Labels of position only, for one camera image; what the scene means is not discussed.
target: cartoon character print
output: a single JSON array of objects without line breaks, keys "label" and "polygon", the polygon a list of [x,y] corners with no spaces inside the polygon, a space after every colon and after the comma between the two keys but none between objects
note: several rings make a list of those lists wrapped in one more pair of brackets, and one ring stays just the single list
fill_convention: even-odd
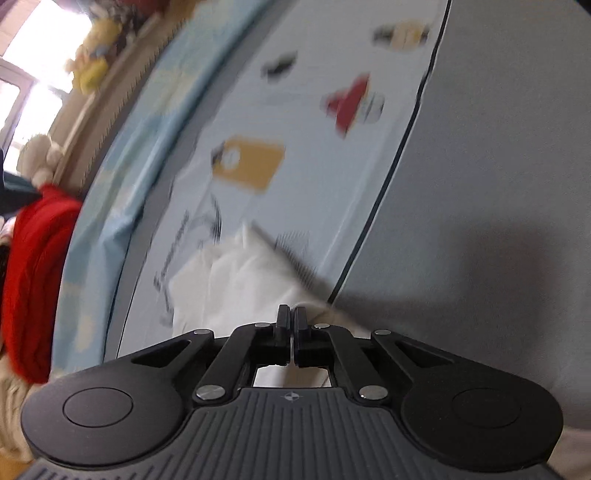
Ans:
[{"label": "cartoon character print", "polygon": [[234,136],[212,152],[213,177],[262,193],[284,157],[282,144]]},{"label": "cartoon character print", "polygon": [[343,137],[355,122],[373,124],[382,115],[385,97],[368,90],[369,73],[364,73],[355,79],[348,90],[339,90],[323,99],[323,109],[335,117],[336,129]]},{"label": "cartoon character print", "polygon": [[289,75],[289,72],[296,64],[297,52],[290,52],[281,55],[275,61],[265,64],[261,70],[262,76],[269,82],[278,82],[283,77]]},{"label": "cartoon character print", "polygon": [[428,25],[409,20],[377,28],[374,31],[374,45],[396,51],[411,51],[423,45],[428,35]]}]

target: black line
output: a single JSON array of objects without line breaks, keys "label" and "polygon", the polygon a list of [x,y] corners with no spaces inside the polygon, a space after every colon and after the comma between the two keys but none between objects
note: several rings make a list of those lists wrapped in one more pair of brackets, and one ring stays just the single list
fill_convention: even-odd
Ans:
[{"label": "black line", "polygon": [[388,186],[390,185],[392,177],[394,176],[394,171],[396,170],[396,167],[398,166],[398,162],[400,161],[400,157],[402,156],[402,152],[404,151],[404,147],[406,146],[406,143],[408,141],[408,137],[410,136],[410,132],[413,129],[415,120],[417,119],[418,111],[421,107],[421,97],[423,96],[423,91],[425,89],[425,85],[427,84],[427,80],[431,76],[431,72],[433,71],[433,68],[435,66],[435,59],[437,57],[437,52],[439,51],[439,45],[441,43],[441,39],[443,38],[443,32],[445,31],[445,27],[447,24],[447,17],[449,17],[449,10],[450,10],[451,6],[452,6],[452,0],[448,0],[445,13],[443,14],[443,20],[441,22],[441,29],[439,31],[439,36],[437,37],[437,41],[435,42],[435,46],[433,47],[433,53],[431,54],[431,61],[429,62],[429,67],[428,67],[427,71],[425,72],[425,75],[423,76],[421,83],[418,86],[417,100],[414,104],[413,114],[411,115],[411,118],[410,118],[410,121],[408,122],[407,128],[404,131],[404,135],[402,136],[402,140],[400,142],[400,145],[398,146],[398,149],[396,150],[396,155],[394,156],[394,159],[392,161],[392,165],[390,165],[390,169],[388,170],[388,173],[386,175],[384,183],[382,184],[382,188],[380,189],[380,191],[378,193],[378,197],[375,199],[374,206],[372,207],[372,209],[369,213],[368,219],[365,222],[365,225],[363,226],[363,230],[361,230],[361,234],[359,235],[359,238],[357,239],[357,242],[355,243],[355,246],[353,247],[353,250],[352,250],[351,254],[349,255],[349,258],[347,259],[347,263],[345,264],[345,267],[343,268],[343,271],[341,272],[340,277],[337,280],[337,283],[336,283],[332,293],[330,294],[330,297],[328,299],[328,303],[333,303],[335,301],[337,295],[339,294],[340,289],[342,288],[343,284],[345,283],[347,275],[349,274],[349,271],[351,270],[351,266],[353,265],[353,262],[355,261],[355,258],[357,257],[357,254],[359,253],[359,250],[361,250],[361,246],[363,245],[363,242],[364,242],[365,238],[367,237],[367,234],[369,233],[369,229],[371,228],[371,226],[374,222],[375,216],[378,213],[379,206],[382,203],[384,196],[386,195],[386,190],[388,190]]}]

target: silver screw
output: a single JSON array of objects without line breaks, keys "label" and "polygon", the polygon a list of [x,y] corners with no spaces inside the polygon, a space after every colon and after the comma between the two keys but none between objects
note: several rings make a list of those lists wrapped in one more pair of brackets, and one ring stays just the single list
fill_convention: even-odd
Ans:
[{"label": "silver screw", "polygon": [[217,400],[226,394],[226,390],[219,385],[203,385],[195,392],[201,400]]},{"label": "silver screw", "polygon": [[379,385],[365,385],[359,389],[359,395],[365,400],[382,400],[388,396],[388,390]]}]

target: yellow square print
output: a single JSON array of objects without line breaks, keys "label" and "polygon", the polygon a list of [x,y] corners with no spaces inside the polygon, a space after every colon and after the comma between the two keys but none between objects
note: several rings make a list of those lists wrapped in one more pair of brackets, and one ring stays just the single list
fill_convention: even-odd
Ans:
[{"label": "yellow square print", "polygon": [[262,193],[284,158],[282,144],[231,137],[212,152],[213,177]]}]

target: light blue fabric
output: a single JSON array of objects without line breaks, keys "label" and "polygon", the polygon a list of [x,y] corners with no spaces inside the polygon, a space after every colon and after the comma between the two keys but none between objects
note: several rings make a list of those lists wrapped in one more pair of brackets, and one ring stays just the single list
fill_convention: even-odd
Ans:
[{"label": "light blue fabric", "polygon": [[82,207],[66,258],[52,376],[99,365],[134,222],[220,62],[270,0],[212,0],[161,56]]}]

